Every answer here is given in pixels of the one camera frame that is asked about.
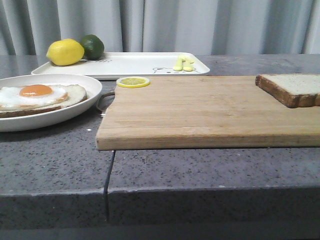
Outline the bread slice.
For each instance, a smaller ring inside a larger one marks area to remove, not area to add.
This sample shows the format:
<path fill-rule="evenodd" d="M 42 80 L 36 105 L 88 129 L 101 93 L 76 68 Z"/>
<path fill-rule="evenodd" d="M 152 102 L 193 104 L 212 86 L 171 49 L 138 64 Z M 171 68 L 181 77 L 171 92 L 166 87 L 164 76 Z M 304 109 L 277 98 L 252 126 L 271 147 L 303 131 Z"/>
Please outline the bread slice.
<path fill-rule="evenodd" d="M 259 74 L 255 85 L 288 108 L 320 105 L 319 74 Z"/>
<path fill-rule="evenodd" d="M 46 86 L 64 87 L 64 89 L 68 93 L 67 98 L 62 102 L 54 103 L 47 106 L 31 107 L 27 109 L 20 108 L 20 109 L 13 109 L 13 110 L 0 109 L 0 117 L 12 118 L 12 117 L 22 117 L 22 116 L 52 112 L 55 110 L 60 110 L 66 107 L 73 106 L 87 99 L 87 92 L 85 88 L 78 84 L 72 84 L 72 85 L 56 84 L 56 85 L 46 85 Z"/>

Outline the white round plate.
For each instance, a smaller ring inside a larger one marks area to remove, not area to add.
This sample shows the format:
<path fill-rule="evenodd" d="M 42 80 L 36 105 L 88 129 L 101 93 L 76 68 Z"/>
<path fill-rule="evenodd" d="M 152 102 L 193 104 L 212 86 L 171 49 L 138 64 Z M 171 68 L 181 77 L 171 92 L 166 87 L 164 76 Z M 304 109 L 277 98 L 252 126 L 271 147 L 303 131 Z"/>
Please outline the white round plate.
<path fill-rule="evenodd" d="M 0 130 L 17 132 L 51 126 L 88 110 L 102 84 L 74 74 L 22 75 L 0 81 Z"/>

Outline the fried egg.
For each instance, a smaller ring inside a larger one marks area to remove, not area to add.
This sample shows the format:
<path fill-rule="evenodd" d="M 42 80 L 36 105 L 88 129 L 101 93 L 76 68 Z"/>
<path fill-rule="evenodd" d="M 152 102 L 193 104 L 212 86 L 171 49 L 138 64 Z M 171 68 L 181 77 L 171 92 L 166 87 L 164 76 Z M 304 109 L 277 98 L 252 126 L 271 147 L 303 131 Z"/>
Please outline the fried egg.
<path fill-rule="evenodd" d="M 0 90 L 0 109 L 17 110 L 44 107 L 63 102 L 68 92 L 61 86 L 26 85 L 3 87 Z"/>

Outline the white rectangular bear tray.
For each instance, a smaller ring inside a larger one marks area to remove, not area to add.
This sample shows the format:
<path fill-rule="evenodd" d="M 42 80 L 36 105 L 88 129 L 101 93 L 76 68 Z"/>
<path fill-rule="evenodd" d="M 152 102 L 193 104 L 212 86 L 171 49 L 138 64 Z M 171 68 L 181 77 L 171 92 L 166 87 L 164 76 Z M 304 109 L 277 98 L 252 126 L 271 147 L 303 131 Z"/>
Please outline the white rectangular bear tray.
<path fill-rule="evenodd" d="M 174 71 L 178 58 L 190 61 L 192 71 Z M 82 59 L 79 62 L 57 66 L 46 62 L 31 74 L 85 75 L 98 80 L 115 80 L 127 76 L 152 75 L 207 75 L 210 69 L 188 52 L 107 52 L 99 60 Z"/>

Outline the lemon slice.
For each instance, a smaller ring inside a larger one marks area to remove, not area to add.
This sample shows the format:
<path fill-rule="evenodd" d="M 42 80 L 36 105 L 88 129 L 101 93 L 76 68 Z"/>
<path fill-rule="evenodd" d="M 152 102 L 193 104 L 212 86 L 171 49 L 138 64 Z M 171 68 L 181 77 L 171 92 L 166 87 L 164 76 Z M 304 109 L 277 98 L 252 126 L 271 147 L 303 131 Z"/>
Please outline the lemon slice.
<path fill-rule="evenodd" d="M 116 84 L 122 88 L 142 88 L 148 86 L 150 83 L 148 78 L 140 76 L 122 77 L 116 81 Z"/>

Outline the yellow plastic fork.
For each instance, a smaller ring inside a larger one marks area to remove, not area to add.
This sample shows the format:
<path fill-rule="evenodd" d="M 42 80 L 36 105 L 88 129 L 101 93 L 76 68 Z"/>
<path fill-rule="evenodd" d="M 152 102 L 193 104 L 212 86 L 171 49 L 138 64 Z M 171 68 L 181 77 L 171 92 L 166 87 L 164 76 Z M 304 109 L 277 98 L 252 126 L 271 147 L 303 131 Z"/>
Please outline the yellow plastic fork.
<path fill-rule="evenodd" d="M 183 70 L 183 66 L 184 66 L 184 62 L 185 62 L 185 57 L 183 55 L 180 55 L 177 58 L 174 66 L 172 67 L 172 69 L 174 71 L 177 71 L 177 72 L 182 71 Z"/>

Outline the wooden cutting board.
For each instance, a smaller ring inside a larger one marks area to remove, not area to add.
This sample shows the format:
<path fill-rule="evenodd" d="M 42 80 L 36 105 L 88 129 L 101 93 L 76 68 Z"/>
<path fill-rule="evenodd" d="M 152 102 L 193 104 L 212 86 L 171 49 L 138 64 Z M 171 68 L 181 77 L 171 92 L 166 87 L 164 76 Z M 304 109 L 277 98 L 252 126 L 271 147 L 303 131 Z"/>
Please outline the wooden cutting board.
<path fill-rule="evenodd" d="M 99 150 L 317 147 L 320 109 L 288 108 L 254 76 L 154 76 L 117 86 L 96 134 Z"/>

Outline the green lime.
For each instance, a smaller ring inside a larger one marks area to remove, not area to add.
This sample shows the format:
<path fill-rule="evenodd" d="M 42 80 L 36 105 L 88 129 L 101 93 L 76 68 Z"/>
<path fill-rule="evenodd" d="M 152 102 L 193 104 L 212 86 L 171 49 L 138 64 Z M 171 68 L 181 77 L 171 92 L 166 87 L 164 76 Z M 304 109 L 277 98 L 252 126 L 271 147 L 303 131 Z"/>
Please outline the green lime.
<path fill-rule="evenodd" d="M 105 50 L 103 42 L 94 34 L 82 37 L 80 44 L 84 48 L 84 56 L 88 60 L 100 59 Z"/>

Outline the yellow lemon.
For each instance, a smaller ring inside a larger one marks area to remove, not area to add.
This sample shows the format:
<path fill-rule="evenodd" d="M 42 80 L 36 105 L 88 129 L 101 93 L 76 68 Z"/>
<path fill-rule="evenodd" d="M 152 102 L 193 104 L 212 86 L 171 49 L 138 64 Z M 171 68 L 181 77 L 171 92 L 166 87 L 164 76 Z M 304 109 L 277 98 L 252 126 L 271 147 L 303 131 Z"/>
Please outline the yellow lemon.
<path fill-rule="evenodd" d="M 46 53 L 46 57 L 57 66 L 68 66 L 79 62 L 85 50 L 74 39 L 68 38 L 53 42 Z"/>

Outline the grey curtain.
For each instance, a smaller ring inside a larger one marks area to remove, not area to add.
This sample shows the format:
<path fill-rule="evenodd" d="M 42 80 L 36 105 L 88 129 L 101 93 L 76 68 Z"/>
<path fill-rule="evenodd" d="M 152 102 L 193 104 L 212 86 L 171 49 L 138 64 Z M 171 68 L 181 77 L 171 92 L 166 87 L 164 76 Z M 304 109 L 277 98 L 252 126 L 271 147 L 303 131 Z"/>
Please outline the grey curtain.
<path fill-rule="evenodd" d="M 317 54 L 317 0 L 3 0 L 0 52 L 93 34 L 107 52 Z"/>

